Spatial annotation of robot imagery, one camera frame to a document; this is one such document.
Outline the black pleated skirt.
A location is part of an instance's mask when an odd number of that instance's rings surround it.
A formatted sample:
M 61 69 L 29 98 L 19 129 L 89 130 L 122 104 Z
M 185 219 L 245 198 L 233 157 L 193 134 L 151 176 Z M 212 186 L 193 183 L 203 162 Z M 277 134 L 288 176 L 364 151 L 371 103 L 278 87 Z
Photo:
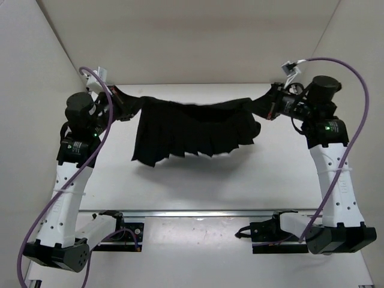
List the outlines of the black pleated skirt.
M 114 95 L 128 106 L 129 116 L 140 114 L 132 159 L 150 167 L 170 155 L 230 153 L 252 145 L 262 129 L 245 109 L 250 98 L 196 105 L 134 97 L 118 88 Z

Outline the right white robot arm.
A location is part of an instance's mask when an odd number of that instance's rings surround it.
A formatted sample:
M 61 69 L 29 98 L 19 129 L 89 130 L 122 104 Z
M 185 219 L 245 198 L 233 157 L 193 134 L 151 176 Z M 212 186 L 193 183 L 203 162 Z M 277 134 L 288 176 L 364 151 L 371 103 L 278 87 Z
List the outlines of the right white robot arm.
M 299 132 L 315 163 L 322 202 L 312 217 L 275 213 L 269 234 L 279 241 L 295 236 L 312 254 L 354 253 L 377 238 L 375 228 L 366 226 L 353 190 L 347 159 L 353 142 L 332 100 L 340 89 L 338 80 L 316 76 L 299 95 L 279 92 L 273 111 L 302 121 Z

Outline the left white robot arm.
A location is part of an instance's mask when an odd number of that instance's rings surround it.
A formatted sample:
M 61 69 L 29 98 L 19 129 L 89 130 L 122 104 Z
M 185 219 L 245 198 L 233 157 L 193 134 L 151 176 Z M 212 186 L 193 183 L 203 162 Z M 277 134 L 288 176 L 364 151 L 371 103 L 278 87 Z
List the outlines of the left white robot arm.
M 110 86 L 108 90 L 110 98 L 104 92 L 96 99 L 87 92 L 78 92 L 67 99 L 53 203 L 44 212 L 36 239 L 27 243 L 22 252 L 41 266 L 80 272 L 99 243 L 125 233 L 123 214 L 116 210 L 101 211 L 84 228 L 76 229 L 84 190 L 100 151 L 100 135 L 115 120 L 126 116 L 116 88 Z

